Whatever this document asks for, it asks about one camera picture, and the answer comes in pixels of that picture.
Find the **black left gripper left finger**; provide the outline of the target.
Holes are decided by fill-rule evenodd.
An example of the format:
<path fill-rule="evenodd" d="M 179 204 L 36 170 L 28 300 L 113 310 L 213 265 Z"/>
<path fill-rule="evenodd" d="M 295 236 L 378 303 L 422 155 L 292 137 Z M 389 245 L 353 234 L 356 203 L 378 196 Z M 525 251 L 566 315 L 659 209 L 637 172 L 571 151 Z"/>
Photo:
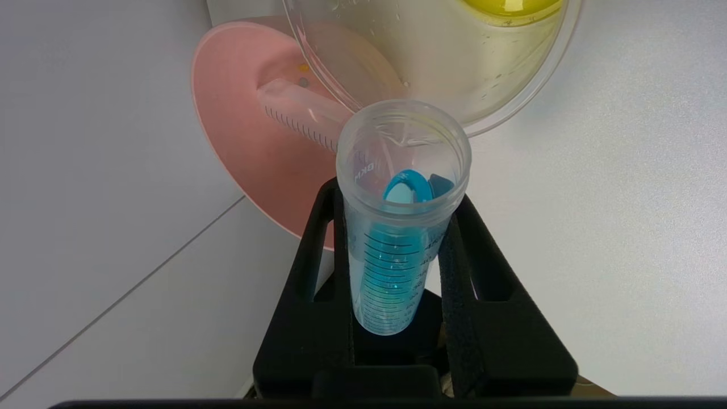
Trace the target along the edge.
<path fill-rule="evenodd" d="M 352 300 L 342 194 L 336 179 L 322 184 L 298 251 L 253 365 L 260 398 L 309 398 L 320 371 L 353 365 Z M 325 233 L 334 226 L 334 284 L 316 302 Z"/>

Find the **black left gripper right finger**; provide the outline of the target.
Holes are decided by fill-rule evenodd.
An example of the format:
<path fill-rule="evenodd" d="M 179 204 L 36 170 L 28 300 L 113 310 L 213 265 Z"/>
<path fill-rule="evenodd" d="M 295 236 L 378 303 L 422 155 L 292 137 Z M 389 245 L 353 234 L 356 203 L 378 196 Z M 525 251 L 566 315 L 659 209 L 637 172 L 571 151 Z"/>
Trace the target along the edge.
<path fill-rule="evenodd" d="M 438 252 L 455 398 L 568 396 L 578 366 L 464 197 Z"/>

